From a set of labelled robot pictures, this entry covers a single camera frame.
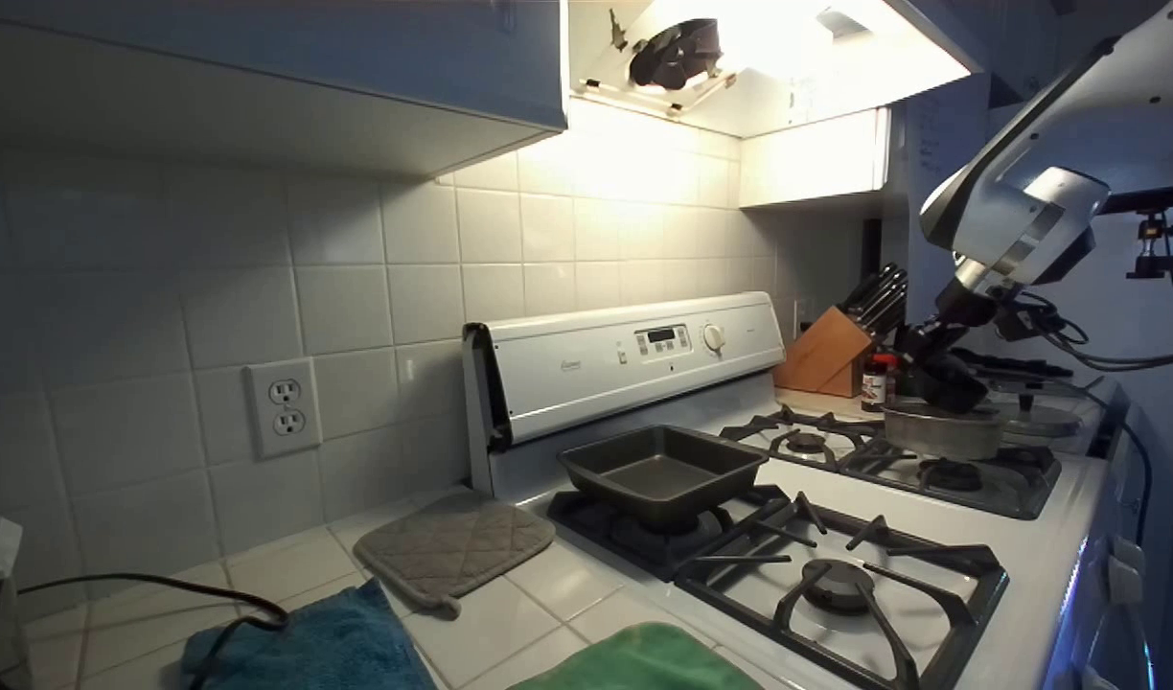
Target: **knife block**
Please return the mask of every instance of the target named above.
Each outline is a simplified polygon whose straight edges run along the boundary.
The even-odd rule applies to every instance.
[[[836,307],[828,307],[782,357],[774,383],[813,395],[859,395],[859,372],[870,337]]]

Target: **electrical outlet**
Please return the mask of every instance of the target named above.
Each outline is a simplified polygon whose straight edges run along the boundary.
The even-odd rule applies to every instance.
[[[257,456],[322,445],[314,360],[272,360],[245,368]]]

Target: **stove control panel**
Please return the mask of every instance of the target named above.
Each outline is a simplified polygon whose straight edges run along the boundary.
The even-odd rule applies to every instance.
[[[640,357],[663,357],[663,353],[682,353],[682,349],[690,349],[690,326],[686,322],[636,330],[636,353]]]

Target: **white stove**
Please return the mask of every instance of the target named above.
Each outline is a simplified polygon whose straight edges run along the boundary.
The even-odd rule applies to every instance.
[[[755,491],[702,514],[709,544],[648,564],[564,521],[564,452],[644,429],[725,433],[790,403],[767,295],[468,326],[472,483],[560,518],[602,564],[667,583],[656,606],[709,629],[790,686],[1039,686],[1085,548],[1104,464],[1058,456],[1035,518],[1004,518],[886,483],[767,460]]]

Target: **range hood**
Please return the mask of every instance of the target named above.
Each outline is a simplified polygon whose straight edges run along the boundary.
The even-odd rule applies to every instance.
[[[583,100],[736,138],[774,134],[970,77],[966,50],[905,0],[571,0]]]

